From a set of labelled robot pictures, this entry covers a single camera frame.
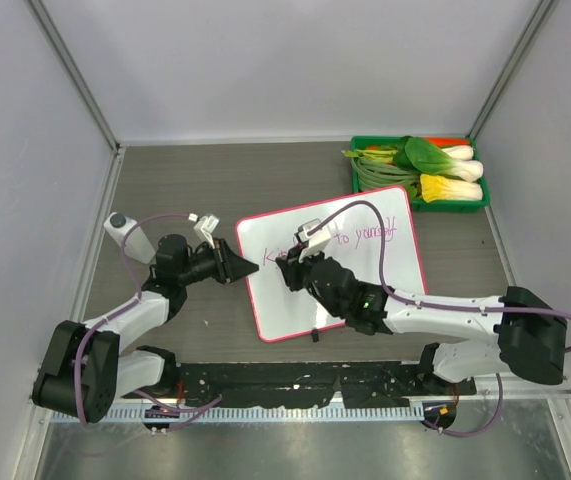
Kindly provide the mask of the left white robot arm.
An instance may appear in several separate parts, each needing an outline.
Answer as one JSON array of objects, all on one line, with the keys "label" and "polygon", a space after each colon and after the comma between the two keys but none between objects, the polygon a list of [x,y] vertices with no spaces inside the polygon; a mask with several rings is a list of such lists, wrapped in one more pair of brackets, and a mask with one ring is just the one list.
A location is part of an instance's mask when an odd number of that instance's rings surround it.
[{"label": "left white robot arm", "polygon": [[184,306],[189,286],[208,279],[233,283],[258,269],[223,239],[191,247],[182,235],[161,238],[139,293],[98,318],[56,326],[33,384],[32,402],[97,423],[117,398],[138,392],[170,397],[180,382],[175,354],[152,346],[139,346],[129,355],[124,350],[172,320]]}]

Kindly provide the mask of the pink framed whiteboard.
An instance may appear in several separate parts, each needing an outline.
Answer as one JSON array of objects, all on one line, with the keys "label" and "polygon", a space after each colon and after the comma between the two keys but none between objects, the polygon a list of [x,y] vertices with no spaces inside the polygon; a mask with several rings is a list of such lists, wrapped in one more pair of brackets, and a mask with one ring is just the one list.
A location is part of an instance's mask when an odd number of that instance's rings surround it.
[{"label": "pink framed whiteboard", "polygon": [[246,217],[236,224],[236,237],[243,258],[259,270],[246,278],[250,302],[260,339],[278,342],[342,326],[310,295],[286,287],[276,258],[295,245],[298,227],[322,221],[353,201],[368,201],[380,212],[383,225],[366,206],[352,207],[333,219],[325,254],[352,270],[357,279],[379,282],[380,240],[385,240],[386,283],[410,293],[425,292],[422,261],[418,249],[410,203],[401,187],[290,207]]}]

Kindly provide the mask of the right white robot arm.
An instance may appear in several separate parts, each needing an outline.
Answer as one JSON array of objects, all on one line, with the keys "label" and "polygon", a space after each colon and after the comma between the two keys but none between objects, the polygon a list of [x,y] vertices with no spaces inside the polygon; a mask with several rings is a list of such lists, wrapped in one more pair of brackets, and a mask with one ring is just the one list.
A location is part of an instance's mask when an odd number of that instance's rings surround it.
[{"label": "right white robot arm", "polygon": [[470,377],[511,372],[540,385],[563,381],[567,323],[530,290],[502,296],[437,297],[361,281],[334,258],[302,257],[298,247],[277,258],[284,283],[306,291],[330,316],[365,335],[427,333],[457,343],[427,345],[416,380],[430,395]]}]

